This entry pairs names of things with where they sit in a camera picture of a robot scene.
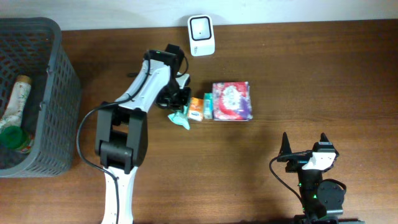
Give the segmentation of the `teal wet wipes pack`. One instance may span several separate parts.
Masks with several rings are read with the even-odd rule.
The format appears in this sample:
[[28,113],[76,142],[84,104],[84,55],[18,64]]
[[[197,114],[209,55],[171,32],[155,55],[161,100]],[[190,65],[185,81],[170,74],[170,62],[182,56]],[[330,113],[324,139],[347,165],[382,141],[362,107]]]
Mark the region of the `teal wet wipes pack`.
[[187,112],[188,106],[183,106],[182,110],[176,110],[172,114],[169,114],[167,117],[174,124],[183,126],[185,129],[190,130]]

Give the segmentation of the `white barcode scanner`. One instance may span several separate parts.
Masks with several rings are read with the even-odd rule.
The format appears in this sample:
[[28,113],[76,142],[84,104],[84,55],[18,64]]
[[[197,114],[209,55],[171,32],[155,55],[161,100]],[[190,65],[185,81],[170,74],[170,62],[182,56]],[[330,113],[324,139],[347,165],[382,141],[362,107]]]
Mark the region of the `white barcode scanner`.
[[187,21],[190,52],[194,57],[212,55],[215,52],[213,21],[209,15],[196,15]]

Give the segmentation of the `orange small tissue pack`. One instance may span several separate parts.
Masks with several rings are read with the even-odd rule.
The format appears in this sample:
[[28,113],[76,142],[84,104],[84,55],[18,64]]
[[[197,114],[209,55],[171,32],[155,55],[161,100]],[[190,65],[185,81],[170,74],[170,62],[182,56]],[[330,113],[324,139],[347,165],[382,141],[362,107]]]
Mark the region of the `orange small tissue pack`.
[[203,105],[203,99],[191,97],[187,113],[188,118],[195,121],[202,121],[204,118]]

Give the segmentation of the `red purple tissue pack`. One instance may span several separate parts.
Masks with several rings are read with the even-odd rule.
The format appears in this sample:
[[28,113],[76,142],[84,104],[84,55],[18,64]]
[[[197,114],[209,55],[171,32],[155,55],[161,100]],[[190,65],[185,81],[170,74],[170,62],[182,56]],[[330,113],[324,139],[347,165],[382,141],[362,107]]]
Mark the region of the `red purple tissue pack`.
[[248,82],[218,82],[212,86],[213,118],[217,121],[253,119]]

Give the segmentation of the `green lid jar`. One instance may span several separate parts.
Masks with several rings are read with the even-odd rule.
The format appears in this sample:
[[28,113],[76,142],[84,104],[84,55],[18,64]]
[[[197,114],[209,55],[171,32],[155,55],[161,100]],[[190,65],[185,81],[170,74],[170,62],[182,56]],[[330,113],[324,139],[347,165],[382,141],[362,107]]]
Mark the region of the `green lid jar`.
[[9,126],[1,132],[1,145],[21,154],[30,153],[34,136],[19,126]]

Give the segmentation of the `grey plastic mesh basket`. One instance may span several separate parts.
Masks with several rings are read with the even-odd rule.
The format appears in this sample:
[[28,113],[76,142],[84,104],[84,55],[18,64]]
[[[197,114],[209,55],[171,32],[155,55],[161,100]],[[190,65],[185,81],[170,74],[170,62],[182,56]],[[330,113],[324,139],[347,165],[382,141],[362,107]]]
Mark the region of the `grey plastic mesh basket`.
[[60,175],[72,166],[82,89],[55,21],[1,19],[2,113],[18,75],[32,79],[21,127],[35,139],[27,154],[1,148],[1,177]]

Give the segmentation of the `small teal gum box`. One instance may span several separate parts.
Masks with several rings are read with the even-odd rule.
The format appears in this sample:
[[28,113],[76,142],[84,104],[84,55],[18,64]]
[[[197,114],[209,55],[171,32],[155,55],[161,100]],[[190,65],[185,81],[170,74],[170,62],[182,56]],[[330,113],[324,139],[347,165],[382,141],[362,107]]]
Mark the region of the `small teal gum box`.
[[205,93],[204,95],[203,115],[205,119],[213,119],[213,94]]

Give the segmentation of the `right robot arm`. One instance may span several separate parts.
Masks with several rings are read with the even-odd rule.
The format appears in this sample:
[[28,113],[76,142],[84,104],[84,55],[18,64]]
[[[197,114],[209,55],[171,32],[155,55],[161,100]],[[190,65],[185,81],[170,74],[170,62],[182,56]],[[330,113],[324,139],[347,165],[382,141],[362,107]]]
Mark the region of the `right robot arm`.
[[[282,143],[277,157],[269,163],[272,175],[299,199],[303,215],[296,215],[293,223],[362,223],[358,219],[339,219],[343,214],[343,202],[347,191],[346,185],[335,179],[324,179],[323,173],[333,168],[339,156],[333,143],[325,133],[315,142],[311,150],[293,152],[286,133],[282,135]],[[298,175],[296,192],[286,184],[273,170],[273,162],[286,163],[286,173]]]

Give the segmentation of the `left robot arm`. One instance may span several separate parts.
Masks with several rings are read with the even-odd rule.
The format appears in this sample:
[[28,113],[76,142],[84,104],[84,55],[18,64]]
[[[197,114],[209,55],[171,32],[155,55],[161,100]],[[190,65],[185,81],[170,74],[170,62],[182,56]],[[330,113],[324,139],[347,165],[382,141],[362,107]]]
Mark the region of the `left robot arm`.
[[180,73],[185,54],[169,44],[148,50],[140,72],[114,102],[98,110],[95,153],[105,171],[103,223],[133,223],[134,180],[148,148],[147,114],[152,105],[182,111],[191,97],[189,74]]

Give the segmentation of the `white floral tube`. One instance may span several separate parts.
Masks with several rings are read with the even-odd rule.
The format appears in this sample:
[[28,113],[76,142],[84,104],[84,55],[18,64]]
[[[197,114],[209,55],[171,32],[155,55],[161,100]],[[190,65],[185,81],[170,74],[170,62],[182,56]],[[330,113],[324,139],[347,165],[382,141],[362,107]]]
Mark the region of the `white floral tube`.
[[14,83],[6,110],[1,118],[1,132],[10,126],[21,126],[22,115],[32,88],[32,79],[19,75]]

